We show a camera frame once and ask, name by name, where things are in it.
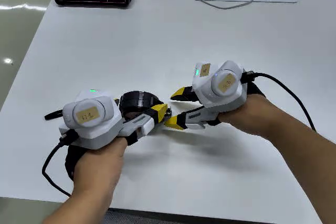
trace white table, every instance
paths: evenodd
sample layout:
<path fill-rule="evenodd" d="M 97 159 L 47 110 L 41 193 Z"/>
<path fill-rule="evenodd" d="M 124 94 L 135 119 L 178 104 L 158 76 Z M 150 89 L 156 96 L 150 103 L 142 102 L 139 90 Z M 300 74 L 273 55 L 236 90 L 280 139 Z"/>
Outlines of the white table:
<path fill-rule="evenodd" d="M 197 61 L 231 59 L 271 73 L 336 140 L 333 0 L 252 4 L 221 11 L 193 0 L 133 0 L 129 9 L 60 8 L 51 1 L 0 113 L 0 196 L 62 202 L 41 175 L 61 119 L 45 122 L 85 88 L 153 92 L 163 101 L 192 81 Z M 276 84 L 268 98 L 306 122 Z M 174 113 L 190 105 L 171 103 Z M 51 177 L 71 191 L 66 149 Z M 320 223 L 275 148 L 229 125 L 161 128 L 127 149 L 112 207 L 275 223 Z"/>

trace hand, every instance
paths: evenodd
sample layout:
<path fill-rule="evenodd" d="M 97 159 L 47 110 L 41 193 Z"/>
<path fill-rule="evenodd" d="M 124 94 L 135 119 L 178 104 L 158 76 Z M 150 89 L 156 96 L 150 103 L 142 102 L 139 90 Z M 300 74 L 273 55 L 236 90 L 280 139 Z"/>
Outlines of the hand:
<path fill-rule="evenodd" d="M 126 147 L 126 139 L 118 137 L 99 150 L 87 151 L 76 164 L 73 193 L 90 191 L 99 195 L 109 195 L 112 200 L 121 174 Z"/>
<path fill-rule="evenodd" d="M 237 110 L 220 113 L 218 119 L 248 134 L 268 138 L 277 122 L 286 114 L 259 94 L 247 96 L 246 103 Z"/>

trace handwritten label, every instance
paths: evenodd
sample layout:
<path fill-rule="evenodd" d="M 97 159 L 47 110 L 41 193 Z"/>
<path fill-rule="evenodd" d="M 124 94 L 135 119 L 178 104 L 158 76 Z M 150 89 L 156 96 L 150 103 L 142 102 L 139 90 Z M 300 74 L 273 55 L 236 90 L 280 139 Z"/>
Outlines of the handwritten label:
<path fill-rule="evenodd" d="M 90 107 L 76 113 L 79 124 L 90 122 L 93 119 L 100 117 L 97 107 Z"/>
<path fill-rule="evenodd" d="M 200 77 L 208 76 L 209 72 L 210 72 L 210 63 L 203 64 L 202 68 L 201 68 L 201 73 L 199 75 L 200 75 Z"/>
<path fill-rule="evenodd" d="M 218 85 L 218 88 L 221 92 L 225 93 L 234 83 L 236 82 L 236 78 L 229 73 Z"/>

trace gray floor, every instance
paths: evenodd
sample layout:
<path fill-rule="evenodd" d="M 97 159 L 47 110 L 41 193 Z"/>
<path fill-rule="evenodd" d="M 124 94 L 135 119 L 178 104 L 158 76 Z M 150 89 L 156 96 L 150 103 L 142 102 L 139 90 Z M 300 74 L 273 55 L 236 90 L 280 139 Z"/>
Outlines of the gray floor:
<path fill-rule="evenodd" d="M 51 214 L 60 203 L 0 198 L 0 223 L 37 224 Z"/>

